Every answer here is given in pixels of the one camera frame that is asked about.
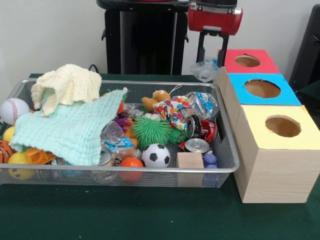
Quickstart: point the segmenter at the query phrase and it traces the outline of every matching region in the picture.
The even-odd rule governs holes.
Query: metal basket
[[[35,78],[21,81],[9,98],[22,99],[32,106],[31,87],[35,82]],[[0,184],[220,188],[229,174],[238,169],[239,158],[219,88],[208,83],[103,80],[100,95],[107,90],[126,87],[129,89],[126,102],[140,104],[141,98],[152,96],[153,91],[170,92],[176,85],[182,87],[174,92],[175,95],[203,92],[211,93],[217,100],[220,107],[217,117],[218,133],[212,143],[212,149],[217,157],[218,169],[177,168],[177,153],[181,152],[181,149],[177,145],[168,144],[166,147],[171,155],[168,168],[3,163],[0,164]],[[9,171],[11,174],[20,175],[31,171],[34,176],[28,180],[17,180],[11,177]]]

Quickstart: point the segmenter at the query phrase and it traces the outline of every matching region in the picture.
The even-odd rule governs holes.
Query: baseball
[[[0,107],[0,117],[10,125],[15,125],[16,120],[30,110],[28,104],[19,98],[9,98]]]

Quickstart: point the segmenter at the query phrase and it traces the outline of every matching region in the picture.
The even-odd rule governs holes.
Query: circular hole
[[[265,121],[265,126],[275,134],[292,138],[301,132],[300,124],[287,116],[271,116]]]
[[[254,96],[270,99],[280,95],[280,88],[274,83],[263,79],[252,79],[244,84],[245,89]]]
[[[247,54],[237,56],[235,62],[243,67],[254,68],[258,67],[261,63],[258,58]]]

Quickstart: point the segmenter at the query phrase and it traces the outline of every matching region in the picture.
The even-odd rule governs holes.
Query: white wall
[[[266,49],[288,79],[313,5],[319,0],[238,0],[244,16],[230,48]],[[30,73],[45,73],[66,63],[107,71],[104,10],[95,0],[2,0],[0,4],[0,102]],[[183,74],[196,60],[199,33],[189,32]],[[221,39],[205,38],[206,56]]]

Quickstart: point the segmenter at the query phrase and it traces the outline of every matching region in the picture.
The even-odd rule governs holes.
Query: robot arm
[[[223,38],[222,49],[218,53],[218,67],[225,65],[230,35],[238,32],[243,16],[237,0],[192,0],[188,10],[188,25],[191,31],[200,32],[196,61],[205,58],[205,35]]]

